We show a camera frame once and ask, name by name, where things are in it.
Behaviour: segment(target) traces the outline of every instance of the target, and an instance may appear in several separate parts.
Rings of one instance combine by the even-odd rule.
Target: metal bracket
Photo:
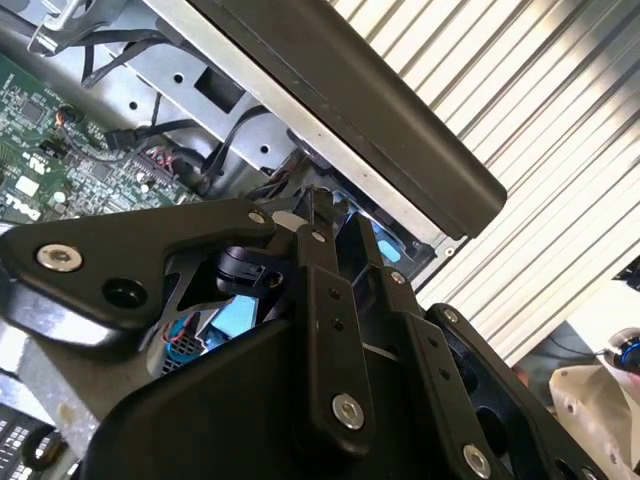
[[[233,244],[264,246],[274,233],[273,220],[242,199],[14,228],[0,237],[0,314],[52,340],[135,351],[165,307],[174,256],[212,258]],[[47,245],[58,245],[48,251],[55,269],[37,259]],[[80,257],[73,270],[67,249]],[[205,287],[215,290],[214,279]]]
[[[53,56],[93,32],[115,21],[128,0],[93,0],[84,10],[87,0],[66,0],[61,2],[44,0],[52,12],[48,14],[29,43],[32,53]]]

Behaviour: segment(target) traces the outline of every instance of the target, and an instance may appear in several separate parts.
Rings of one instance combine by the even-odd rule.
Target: mechanical arm
[[[80,478],[605,478],[460,312],[419,307],[367,219],[317,189],[295,212],[224,200],[0,237],[0,312],[32,335],[18,376]],[[150,377],[166,319],[236,294],[259,299],[252,330]]]

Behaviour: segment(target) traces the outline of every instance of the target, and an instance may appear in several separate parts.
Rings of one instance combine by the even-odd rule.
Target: corrugated metal wall
[[[331,3],[509,189],[419,298],[515,363],[640,254],[640,0]]]

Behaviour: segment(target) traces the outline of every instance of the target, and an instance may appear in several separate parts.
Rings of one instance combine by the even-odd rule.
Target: green circuit board
[[[0,218],[34,223],[192,203],[198,198],[144,154],[96,162],[56,129],[68,103],[0,55]],[[74,109],[67,131],[80,146],[106,150],[103,129]]]

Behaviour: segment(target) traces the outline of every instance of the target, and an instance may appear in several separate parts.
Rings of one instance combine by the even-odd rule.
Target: screw
[[[480,478],[491,477],[491,465],[489,460],[475,445],[465,445],[462,449],[464,459],[469,468]]]
[[[587,480],[598,480],[598,477],[596,477],[594,473],[591,470],[589,470],[587,467],[584,467],[582,469],[582,473],[584,474]]]
[[[391,278],[393,278],[394,282],[399,283],[400,285],[404,285],[405,283],[407,283],[405,278],[399,272],[393,272],[391,274]]]
[[[451,323],[458,323],[460,321],[458,315],[456,315],[456,312],[454,312],[453,310],[445,309],[443,313]]]
[[[259,223],[260,225],[263,225],[265,223],[264,217],[260,215],[258,212],[249,212],[249,219],[252,222]]]
[[[45,245],[36,253],[38,263],[49,270],[69,273],[82,266],[82,255],[67,245]]]
[[[324,243],[324,242],[326,242],[326,241],[327,241],[327,239],[326,239],[326,238],[324,238],[324,236],[323,236],[320,232],[315,232],[315,231],[314,231],[314,232],[311,234],[311,236],[312,236],[313,238],[315,238],[316,240],[318,240],[320,243]]]
[[[349,430],[360,430],[364,425],[362,407],[351,395],[336,395],[331,402],[331,408],[333,415]]]

